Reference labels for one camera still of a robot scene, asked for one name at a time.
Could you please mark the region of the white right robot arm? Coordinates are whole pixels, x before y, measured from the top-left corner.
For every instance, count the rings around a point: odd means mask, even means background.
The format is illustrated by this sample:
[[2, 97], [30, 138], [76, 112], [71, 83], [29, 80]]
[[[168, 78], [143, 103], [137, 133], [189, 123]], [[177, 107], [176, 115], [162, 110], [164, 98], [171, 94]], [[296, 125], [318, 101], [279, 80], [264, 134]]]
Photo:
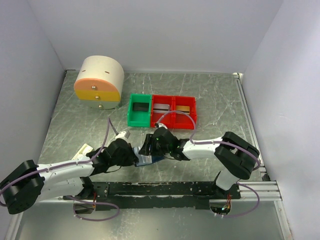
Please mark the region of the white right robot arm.
[[212, 193], [218, 199], [228, 195], [239, 180], [248, 180], [261, 165], [258, 149], [231, 131], [214, 139], [193, 140], [178, 139], [167, 128], [160, 127], [147, 134], [143, 145], [134, 152], [138, 166], [153, 164], [167, 155], [177, 161], [216, 157], [224, 166], [212, 186]]

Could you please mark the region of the blue leather card holder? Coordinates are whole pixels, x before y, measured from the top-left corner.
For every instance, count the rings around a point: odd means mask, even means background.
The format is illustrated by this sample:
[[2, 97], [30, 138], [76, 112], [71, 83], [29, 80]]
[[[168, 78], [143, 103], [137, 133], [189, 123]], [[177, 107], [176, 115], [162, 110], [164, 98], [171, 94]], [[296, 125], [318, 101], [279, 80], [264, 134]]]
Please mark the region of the blue leather card holder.
[[138, 158], [137, 163], [134, 164], [135, 167], [151, 165], [165, 159], [163, 156], [141, 155], [139, 154], [140, 147], [134, 147], [132, 150], [136, 155], [136, 157]]

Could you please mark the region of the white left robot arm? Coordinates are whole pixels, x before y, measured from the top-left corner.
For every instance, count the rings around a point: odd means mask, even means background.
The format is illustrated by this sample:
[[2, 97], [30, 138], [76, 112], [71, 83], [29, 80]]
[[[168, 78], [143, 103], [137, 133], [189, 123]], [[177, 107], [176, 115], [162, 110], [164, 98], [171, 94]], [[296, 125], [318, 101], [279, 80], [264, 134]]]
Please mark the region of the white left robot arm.
[[90, 177], [107, 173], [113, 166], [129, 167], [138, 163], [130, 143], [116, 139], [109, 146], [58, 163], [21, 163], [0, 183], [0, 194], [9, 214], [24, 212], [35, 203], [61, 196], [89, 199], [94, 192]]

